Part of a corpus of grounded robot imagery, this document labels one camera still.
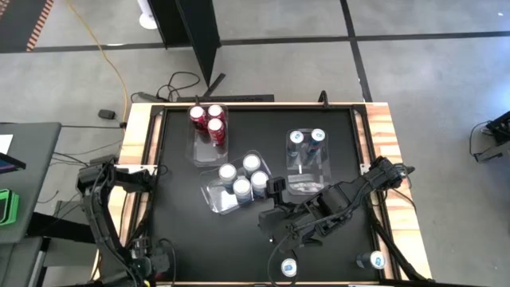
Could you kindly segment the black table base bar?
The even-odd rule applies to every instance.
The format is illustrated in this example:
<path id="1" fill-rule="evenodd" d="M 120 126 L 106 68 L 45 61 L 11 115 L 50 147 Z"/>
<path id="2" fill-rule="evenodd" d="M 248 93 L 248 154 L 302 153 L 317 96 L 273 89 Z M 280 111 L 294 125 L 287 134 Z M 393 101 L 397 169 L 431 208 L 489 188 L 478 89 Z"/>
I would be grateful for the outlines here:
<path id="1" fill-rule="evenodd" d="M 37 212 L 34 212 L 30 219 L 26 235 L 28 237 L 38 236 L 90 244 L 96 243 L 89 225 Z"/>

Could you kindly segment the black table edge frame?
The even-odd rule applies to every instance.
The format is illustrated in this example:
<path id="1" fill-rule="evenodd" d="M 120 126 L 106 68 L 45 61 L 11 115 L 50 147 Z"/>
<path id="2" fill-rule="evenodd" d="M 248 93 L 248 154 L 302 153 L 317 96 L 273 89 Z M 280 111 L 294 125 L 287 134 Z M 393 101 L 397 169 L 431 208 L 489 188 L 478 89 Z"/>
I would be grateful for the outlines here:
<path id="1" fill-rule="evenodd" d="M 214 213 L 202 195 L 202 169 L 186 156 L 186 108 L 165 112 L 159 161 L 162 175 L 154 197 L 151 237 L 170 253 L 171 276 L 159 284 L 199 284 L 280 281 L 283 255 L 258 227 L 258 215 L 273 207 L 257 200 L 228 214 Z M 275 176 L 286 176 L 286 141 L 289 130 L 320 128 L 328 134 L 333 182 L 359 176 L 359 149 L 350 108 L 290 105 L 246 105 L 229 108 L 229 159 L 248 151 L 261 153 Z M 356 265 L 358 254 L 374 244 L 364 207 L 352 219 L 323 239 L 321 246 L 297 250 L 298 279 L 313 284 L 376 281 L 378 273 Z"/>

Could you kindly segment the grey power strip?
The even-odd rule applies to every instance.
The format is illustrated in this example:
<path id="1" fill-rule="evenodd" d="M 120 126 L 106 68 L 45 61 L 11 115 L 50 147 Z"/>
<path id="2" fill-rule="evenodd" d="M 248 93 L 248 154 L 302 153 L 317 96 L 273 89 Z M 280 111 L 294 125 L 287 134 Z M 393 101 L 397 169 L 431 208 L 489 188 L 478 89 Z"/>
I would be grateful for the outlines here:
<path id="1" fill-rule="evenodd" d="M 150 101 L 150 102 L 162 102 L 163 98 L 159 96 L 152 96 L 151 94 L 145 93 L 145 92 L 135 92 L 131 94 L 130 100 L 132 103 L 135 102 L 135 97 L 138 97 L 139 99 Z"/>

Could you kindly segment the clear plastic storage bin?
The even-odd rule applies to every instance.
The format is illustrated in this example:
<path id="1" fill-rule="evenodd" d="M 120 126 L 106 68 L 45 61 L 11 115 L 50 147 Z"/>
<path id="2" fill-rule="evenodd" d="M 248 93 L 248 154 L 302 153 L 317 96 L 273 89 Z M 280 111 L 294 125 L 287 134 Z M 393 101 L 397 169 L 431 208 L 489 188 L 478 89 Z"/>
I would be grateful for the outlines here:
<path id="1" fill-rule="evenodd" d="M 201 106 L 207 116 L 207 125 L 209 120 L 207 109 L 212 104 L 196 104 Z M 221 166 L 224 163 L 228 162 L 228 150 L 229 150 L 229 137 L 228 137 L 228 119 L 229 112 L 228 108 L 224 104 L 219 104 L 223 107 L 225 112 L 225 120 L 223 121 L 226 126 L 226 141 L 222 146 L 216 145 L 210 138 L 210 134 L 208 132 L 208 128 L 206 131 L 196 130 L 194 125 L 192 124 L 188 109 L 188 138 L 187 138 L 187 146 L 186 146 L 186 156 L 188 159 L 194 163 L 197 167 L 216 167 Z"/>
<path id="2" fill-rule="evenodd" d="M 301 131 L 304 141 L 300 148 L 300 154 L 296 158 L 289 158 L 287 154 L 287 137 L 292 131 Z M 286 167 L 289 193 L 292 195 L 313 195 L 332 181 L 329 152 L 328 134 L 322 148 L 315 155 L 307 155 L 306 150 L 310 134 L 313 129 L 301 128 L 289 130 L 286 135 Z"/>
<path id="3" fill-rule="evenodd" d="M 248 154 L 255 154 L 260 158 L 261 166 L 260 166 L 259 171 L 265 172 L 268 175 L 269 179 L 271 179 L 272 172 L 270 171 L 268 164 L 265 162 L 261 153 L 258 151 L 255 151 L 255 150 L 248 151 L 242 157 L 235 159 L 231 162 L 228 162 L 228 163 L 233 164 L 237 168 L 237 178 L 247 178 L 250 181 L 251 176 L 250 177 L 246 176 L 245 170 L 242 165 L 243 159 Z M 228 213 L 240 208 L 241 206 L 245 206 L 255 200 L 262 200 L 265 198 L 265 197 L 257 197 L 257 196 L 253 195 L 253 200 L 251 202 L 246 202 L 244 204 L 240 204 L 236 200 L 235 194 L 228 193 L 226 191 L 226 189 L 222 186 L 219 176 L 218 176 L 219 168 L 220 167 L 215 168 L 211 171 L 204 171 L 199 176 L 202 195 L 204 196 L 204 199 L 206 200 L 206 203 L 208 204 L 209 208 L 214 213 L 228 214 Z"/>

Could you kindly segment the black divider panel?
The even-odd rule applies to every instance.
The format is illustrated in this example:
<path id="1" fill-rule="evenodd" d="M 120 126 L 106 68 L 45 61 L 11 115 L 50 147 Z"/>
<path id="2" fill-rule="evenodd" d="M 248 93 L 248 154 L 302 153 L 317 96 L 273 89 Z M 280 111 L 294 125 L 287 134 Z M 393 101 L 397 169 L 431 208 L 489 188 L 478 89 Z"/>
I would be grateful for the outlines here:
<path id="1" fill-rule="evenodd" d="M 205 97 L 225 78 L 212 80 L 215 57 L 221 47 L 213 0 L 147 0 L 163 46 L 193 48 L 208 89 Z"/>

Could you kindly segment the grey side table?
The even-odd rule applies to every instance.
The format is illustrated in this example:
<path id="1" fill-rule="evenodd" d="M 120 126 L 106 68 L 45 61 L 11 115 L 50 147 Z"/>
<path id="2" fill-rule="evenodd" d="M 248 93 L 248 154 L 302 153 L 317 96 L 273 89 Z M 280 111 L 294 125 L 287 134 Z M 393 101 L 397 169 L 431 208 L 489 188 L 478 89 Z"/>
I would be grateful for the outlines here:
<path id="1" fill-rule="evenodd" d="M 26 165 L 0 175 L 0 189 L 19 196 L 17 220 L 0 226 L 0 244 L 17 243 L 26 236 L 60 131 L 59 123 L 0 124 L 0 135 L 13 136 L 8 155 Z"/>

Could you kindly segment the blue silver Red Bull can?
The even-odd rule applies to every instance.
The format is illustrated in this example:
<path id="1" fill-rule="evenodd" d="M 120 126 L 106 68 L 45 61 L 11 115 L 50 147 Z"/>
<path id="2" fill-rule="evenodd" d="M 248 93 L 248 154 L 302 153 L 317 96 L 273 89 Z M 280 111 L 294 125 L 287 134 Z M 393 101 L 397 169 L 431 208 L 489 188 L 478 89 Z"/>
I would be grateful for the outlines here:
<path id="1" fill-rule="evenodd" d="M 315 155 L 322 148 L 325 139 L 326 133 L 322 129 L 320 128 L 313 129 L 308 141 L 308 146 L 306 150 L 307 155 L 310 156 Z"/>
<path id="2" fill-rule="evenodd" d="M 280 264 L 280 270 L 286 277 L 295 277 L 297 275 L 297 261 L 294 258 L 286 258 Z"/>
<path id="3" fill-rule="evenodd" d="M 300 154 L 300 148 L 304 141 L 304 134 L 295 130 L 290 132 L 287 137 L 287 154 L 289 158 L 296 158 Z"/>
<path id="4" fill-rule="evenodd" d="M 358 254 L 355 262 L 362 269 L 384 269 L 386 266 L 386 258 L 379 250 Z"/>

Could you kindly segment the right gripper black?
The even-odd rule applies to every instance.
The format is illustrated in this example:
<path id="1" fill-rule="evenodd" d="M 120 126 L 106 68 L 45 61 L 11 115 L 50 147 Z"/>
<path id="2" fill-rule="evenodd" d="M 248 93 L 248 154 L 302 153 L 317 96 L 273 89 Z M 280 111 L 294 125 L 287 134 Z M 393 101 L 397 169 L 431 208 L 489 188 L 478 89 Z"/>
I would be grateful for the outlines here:
<path id="1" fill-rule="evenodd" d="M 273 200 L 274 207 L 265 212 L 265 227 L 294 226 L 297 204 L 285 202 L 281 193 L 285 190 L 285 179 L 276 177 L 266 181 L 266 195 Z"/>

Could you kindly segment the black equipment box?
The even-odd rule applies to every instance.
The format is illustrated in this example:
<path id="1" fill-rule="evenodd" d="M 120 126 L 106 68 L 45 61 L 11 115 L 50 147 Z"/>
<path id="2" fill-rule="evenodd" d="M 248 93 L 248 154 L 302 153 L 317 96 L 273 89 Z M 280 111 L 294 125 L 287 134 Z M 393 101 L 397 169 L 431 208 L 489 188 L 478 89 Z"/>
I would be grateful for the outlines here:
<path id="1" fill-rule="evenodd" d="M 497 145 L 510 141 L 510 111 L 495 120 L 489 121 L 485 127 L 490 131 Z"/>

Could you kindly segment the grey metal foot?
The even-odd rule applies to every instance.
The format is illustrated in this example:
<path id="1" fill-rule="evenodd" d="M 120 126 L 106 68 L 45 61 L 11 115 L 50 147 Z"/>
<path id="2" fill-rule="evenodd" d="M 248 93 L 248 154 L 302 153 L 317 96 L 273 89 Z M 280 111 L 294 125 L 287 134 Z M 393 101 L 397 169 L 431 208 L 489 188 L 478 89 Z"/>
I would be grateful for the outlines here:
<path id="1" fill-rule="evenodd" d="M 480 154 L 475 155 L 475 159 L 478 163 L 484 163 L 490 159 L 509 157 L 510 158 L 510 141 L 502 143 L 498 146 L 491 147 Z"/>

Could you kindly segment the green plastic tray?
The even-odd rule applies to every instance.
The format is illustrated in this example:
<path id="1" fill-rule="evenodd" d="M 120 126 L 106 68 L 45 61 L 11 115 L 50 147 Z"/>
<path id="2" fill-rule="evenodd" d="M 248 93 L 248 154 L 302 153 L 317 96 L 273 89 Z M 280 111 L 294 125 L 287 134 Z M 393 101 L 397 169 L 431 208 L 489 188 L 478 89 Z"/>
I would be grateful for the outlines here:
<path id="1" fill-rule="evenodd" d="M 0 190 L 0 226 L 17 220 L 19 195 L 9 189 Z"/>

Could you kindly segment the black mat orange striped edge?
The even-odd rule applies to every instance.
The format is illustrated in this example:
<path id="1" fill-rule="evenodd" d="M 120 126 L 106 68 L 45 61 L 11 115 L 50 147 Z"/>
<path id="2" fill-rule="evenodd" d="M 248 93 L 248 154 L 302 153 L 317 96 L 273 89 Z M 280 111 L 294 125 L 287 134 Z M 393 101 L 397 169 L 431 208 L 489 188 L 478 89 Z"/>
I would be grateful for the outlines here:
<path id="1" fill-rule="evenodd" d="M 0 53 L 32 51 L 54 0 L 0 0 Z"/>

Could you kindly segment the white blue Spindrift can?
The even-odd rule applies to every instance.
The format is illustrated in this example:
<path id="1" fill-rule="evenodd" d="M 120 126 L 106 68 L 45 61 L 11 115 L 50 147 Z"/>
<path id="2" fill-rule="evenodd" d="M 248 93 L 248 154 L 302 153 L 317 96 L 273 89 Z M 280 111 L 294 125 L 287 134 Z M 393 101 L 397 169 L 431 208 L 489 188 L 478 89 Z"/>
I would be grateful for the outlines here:
<path id="1" fill-rule="evenodd" d="M 253 200 L 251 182 L 247 178 L 238 178 L 233 183 L 233 192 L 236 200 L 240 204 L 251 202 Z"/>
<path id="2" fill-rule="evenodd" d="M 255 154 L 248 154 L 245 156 L 242 162 L 245 174 L 250 177 L 255 171 L 258 171 L 261 166 L 260 158 Z"/>
<path id="3" fill-rule="evenodd" d="M 225 163 L 220 166 L 218 176 L 226 191 L 233 194 L 233 185 L 237 180 L 237 168 L 231 163 Z"/>
<path id="4" fill-rule="evenodd" d="M 265 197 L 268 180 L 269 180 L 268 175 L 263 171 L 255 171 L 254 173 L 252 173 L 250 181 L 254 196 Z"/>

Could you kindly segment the black tablet blue screen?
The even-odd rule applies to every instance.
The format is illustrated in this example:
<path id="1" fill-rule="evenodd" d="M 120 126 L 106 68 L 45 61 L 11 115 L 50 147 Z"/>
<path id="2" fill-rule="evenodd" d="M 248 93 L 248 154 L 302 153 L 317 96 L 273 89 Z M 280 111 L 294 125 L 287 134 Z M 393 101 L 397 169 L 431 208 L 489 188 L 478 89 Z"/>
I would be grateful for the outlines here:
<path id="1" fill-rule="evenodd" d="M 25 170 L 26 164 L 0 152 L 0 174 L 10 173 L 13 171 Z"/>

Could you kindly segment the white round stand base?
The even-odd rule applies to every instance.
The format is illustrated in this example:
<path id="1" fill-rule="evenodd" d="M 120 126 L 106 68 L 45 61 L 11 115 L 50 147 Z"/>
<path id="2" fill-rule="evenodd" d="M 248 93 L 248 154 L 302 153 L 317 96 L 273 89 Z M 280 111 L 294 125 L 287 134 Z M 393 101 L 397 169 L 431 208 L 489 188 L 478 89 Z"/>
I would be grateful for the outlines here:
<path id="1" fill-rule="evenodd" d="M 144 29 L 154 30 L 158 29 L 156 20 L 151 10 L 151 6 L 148 0 L 137 0 L 141 15 L 139 16 L 139 24 Z"/>

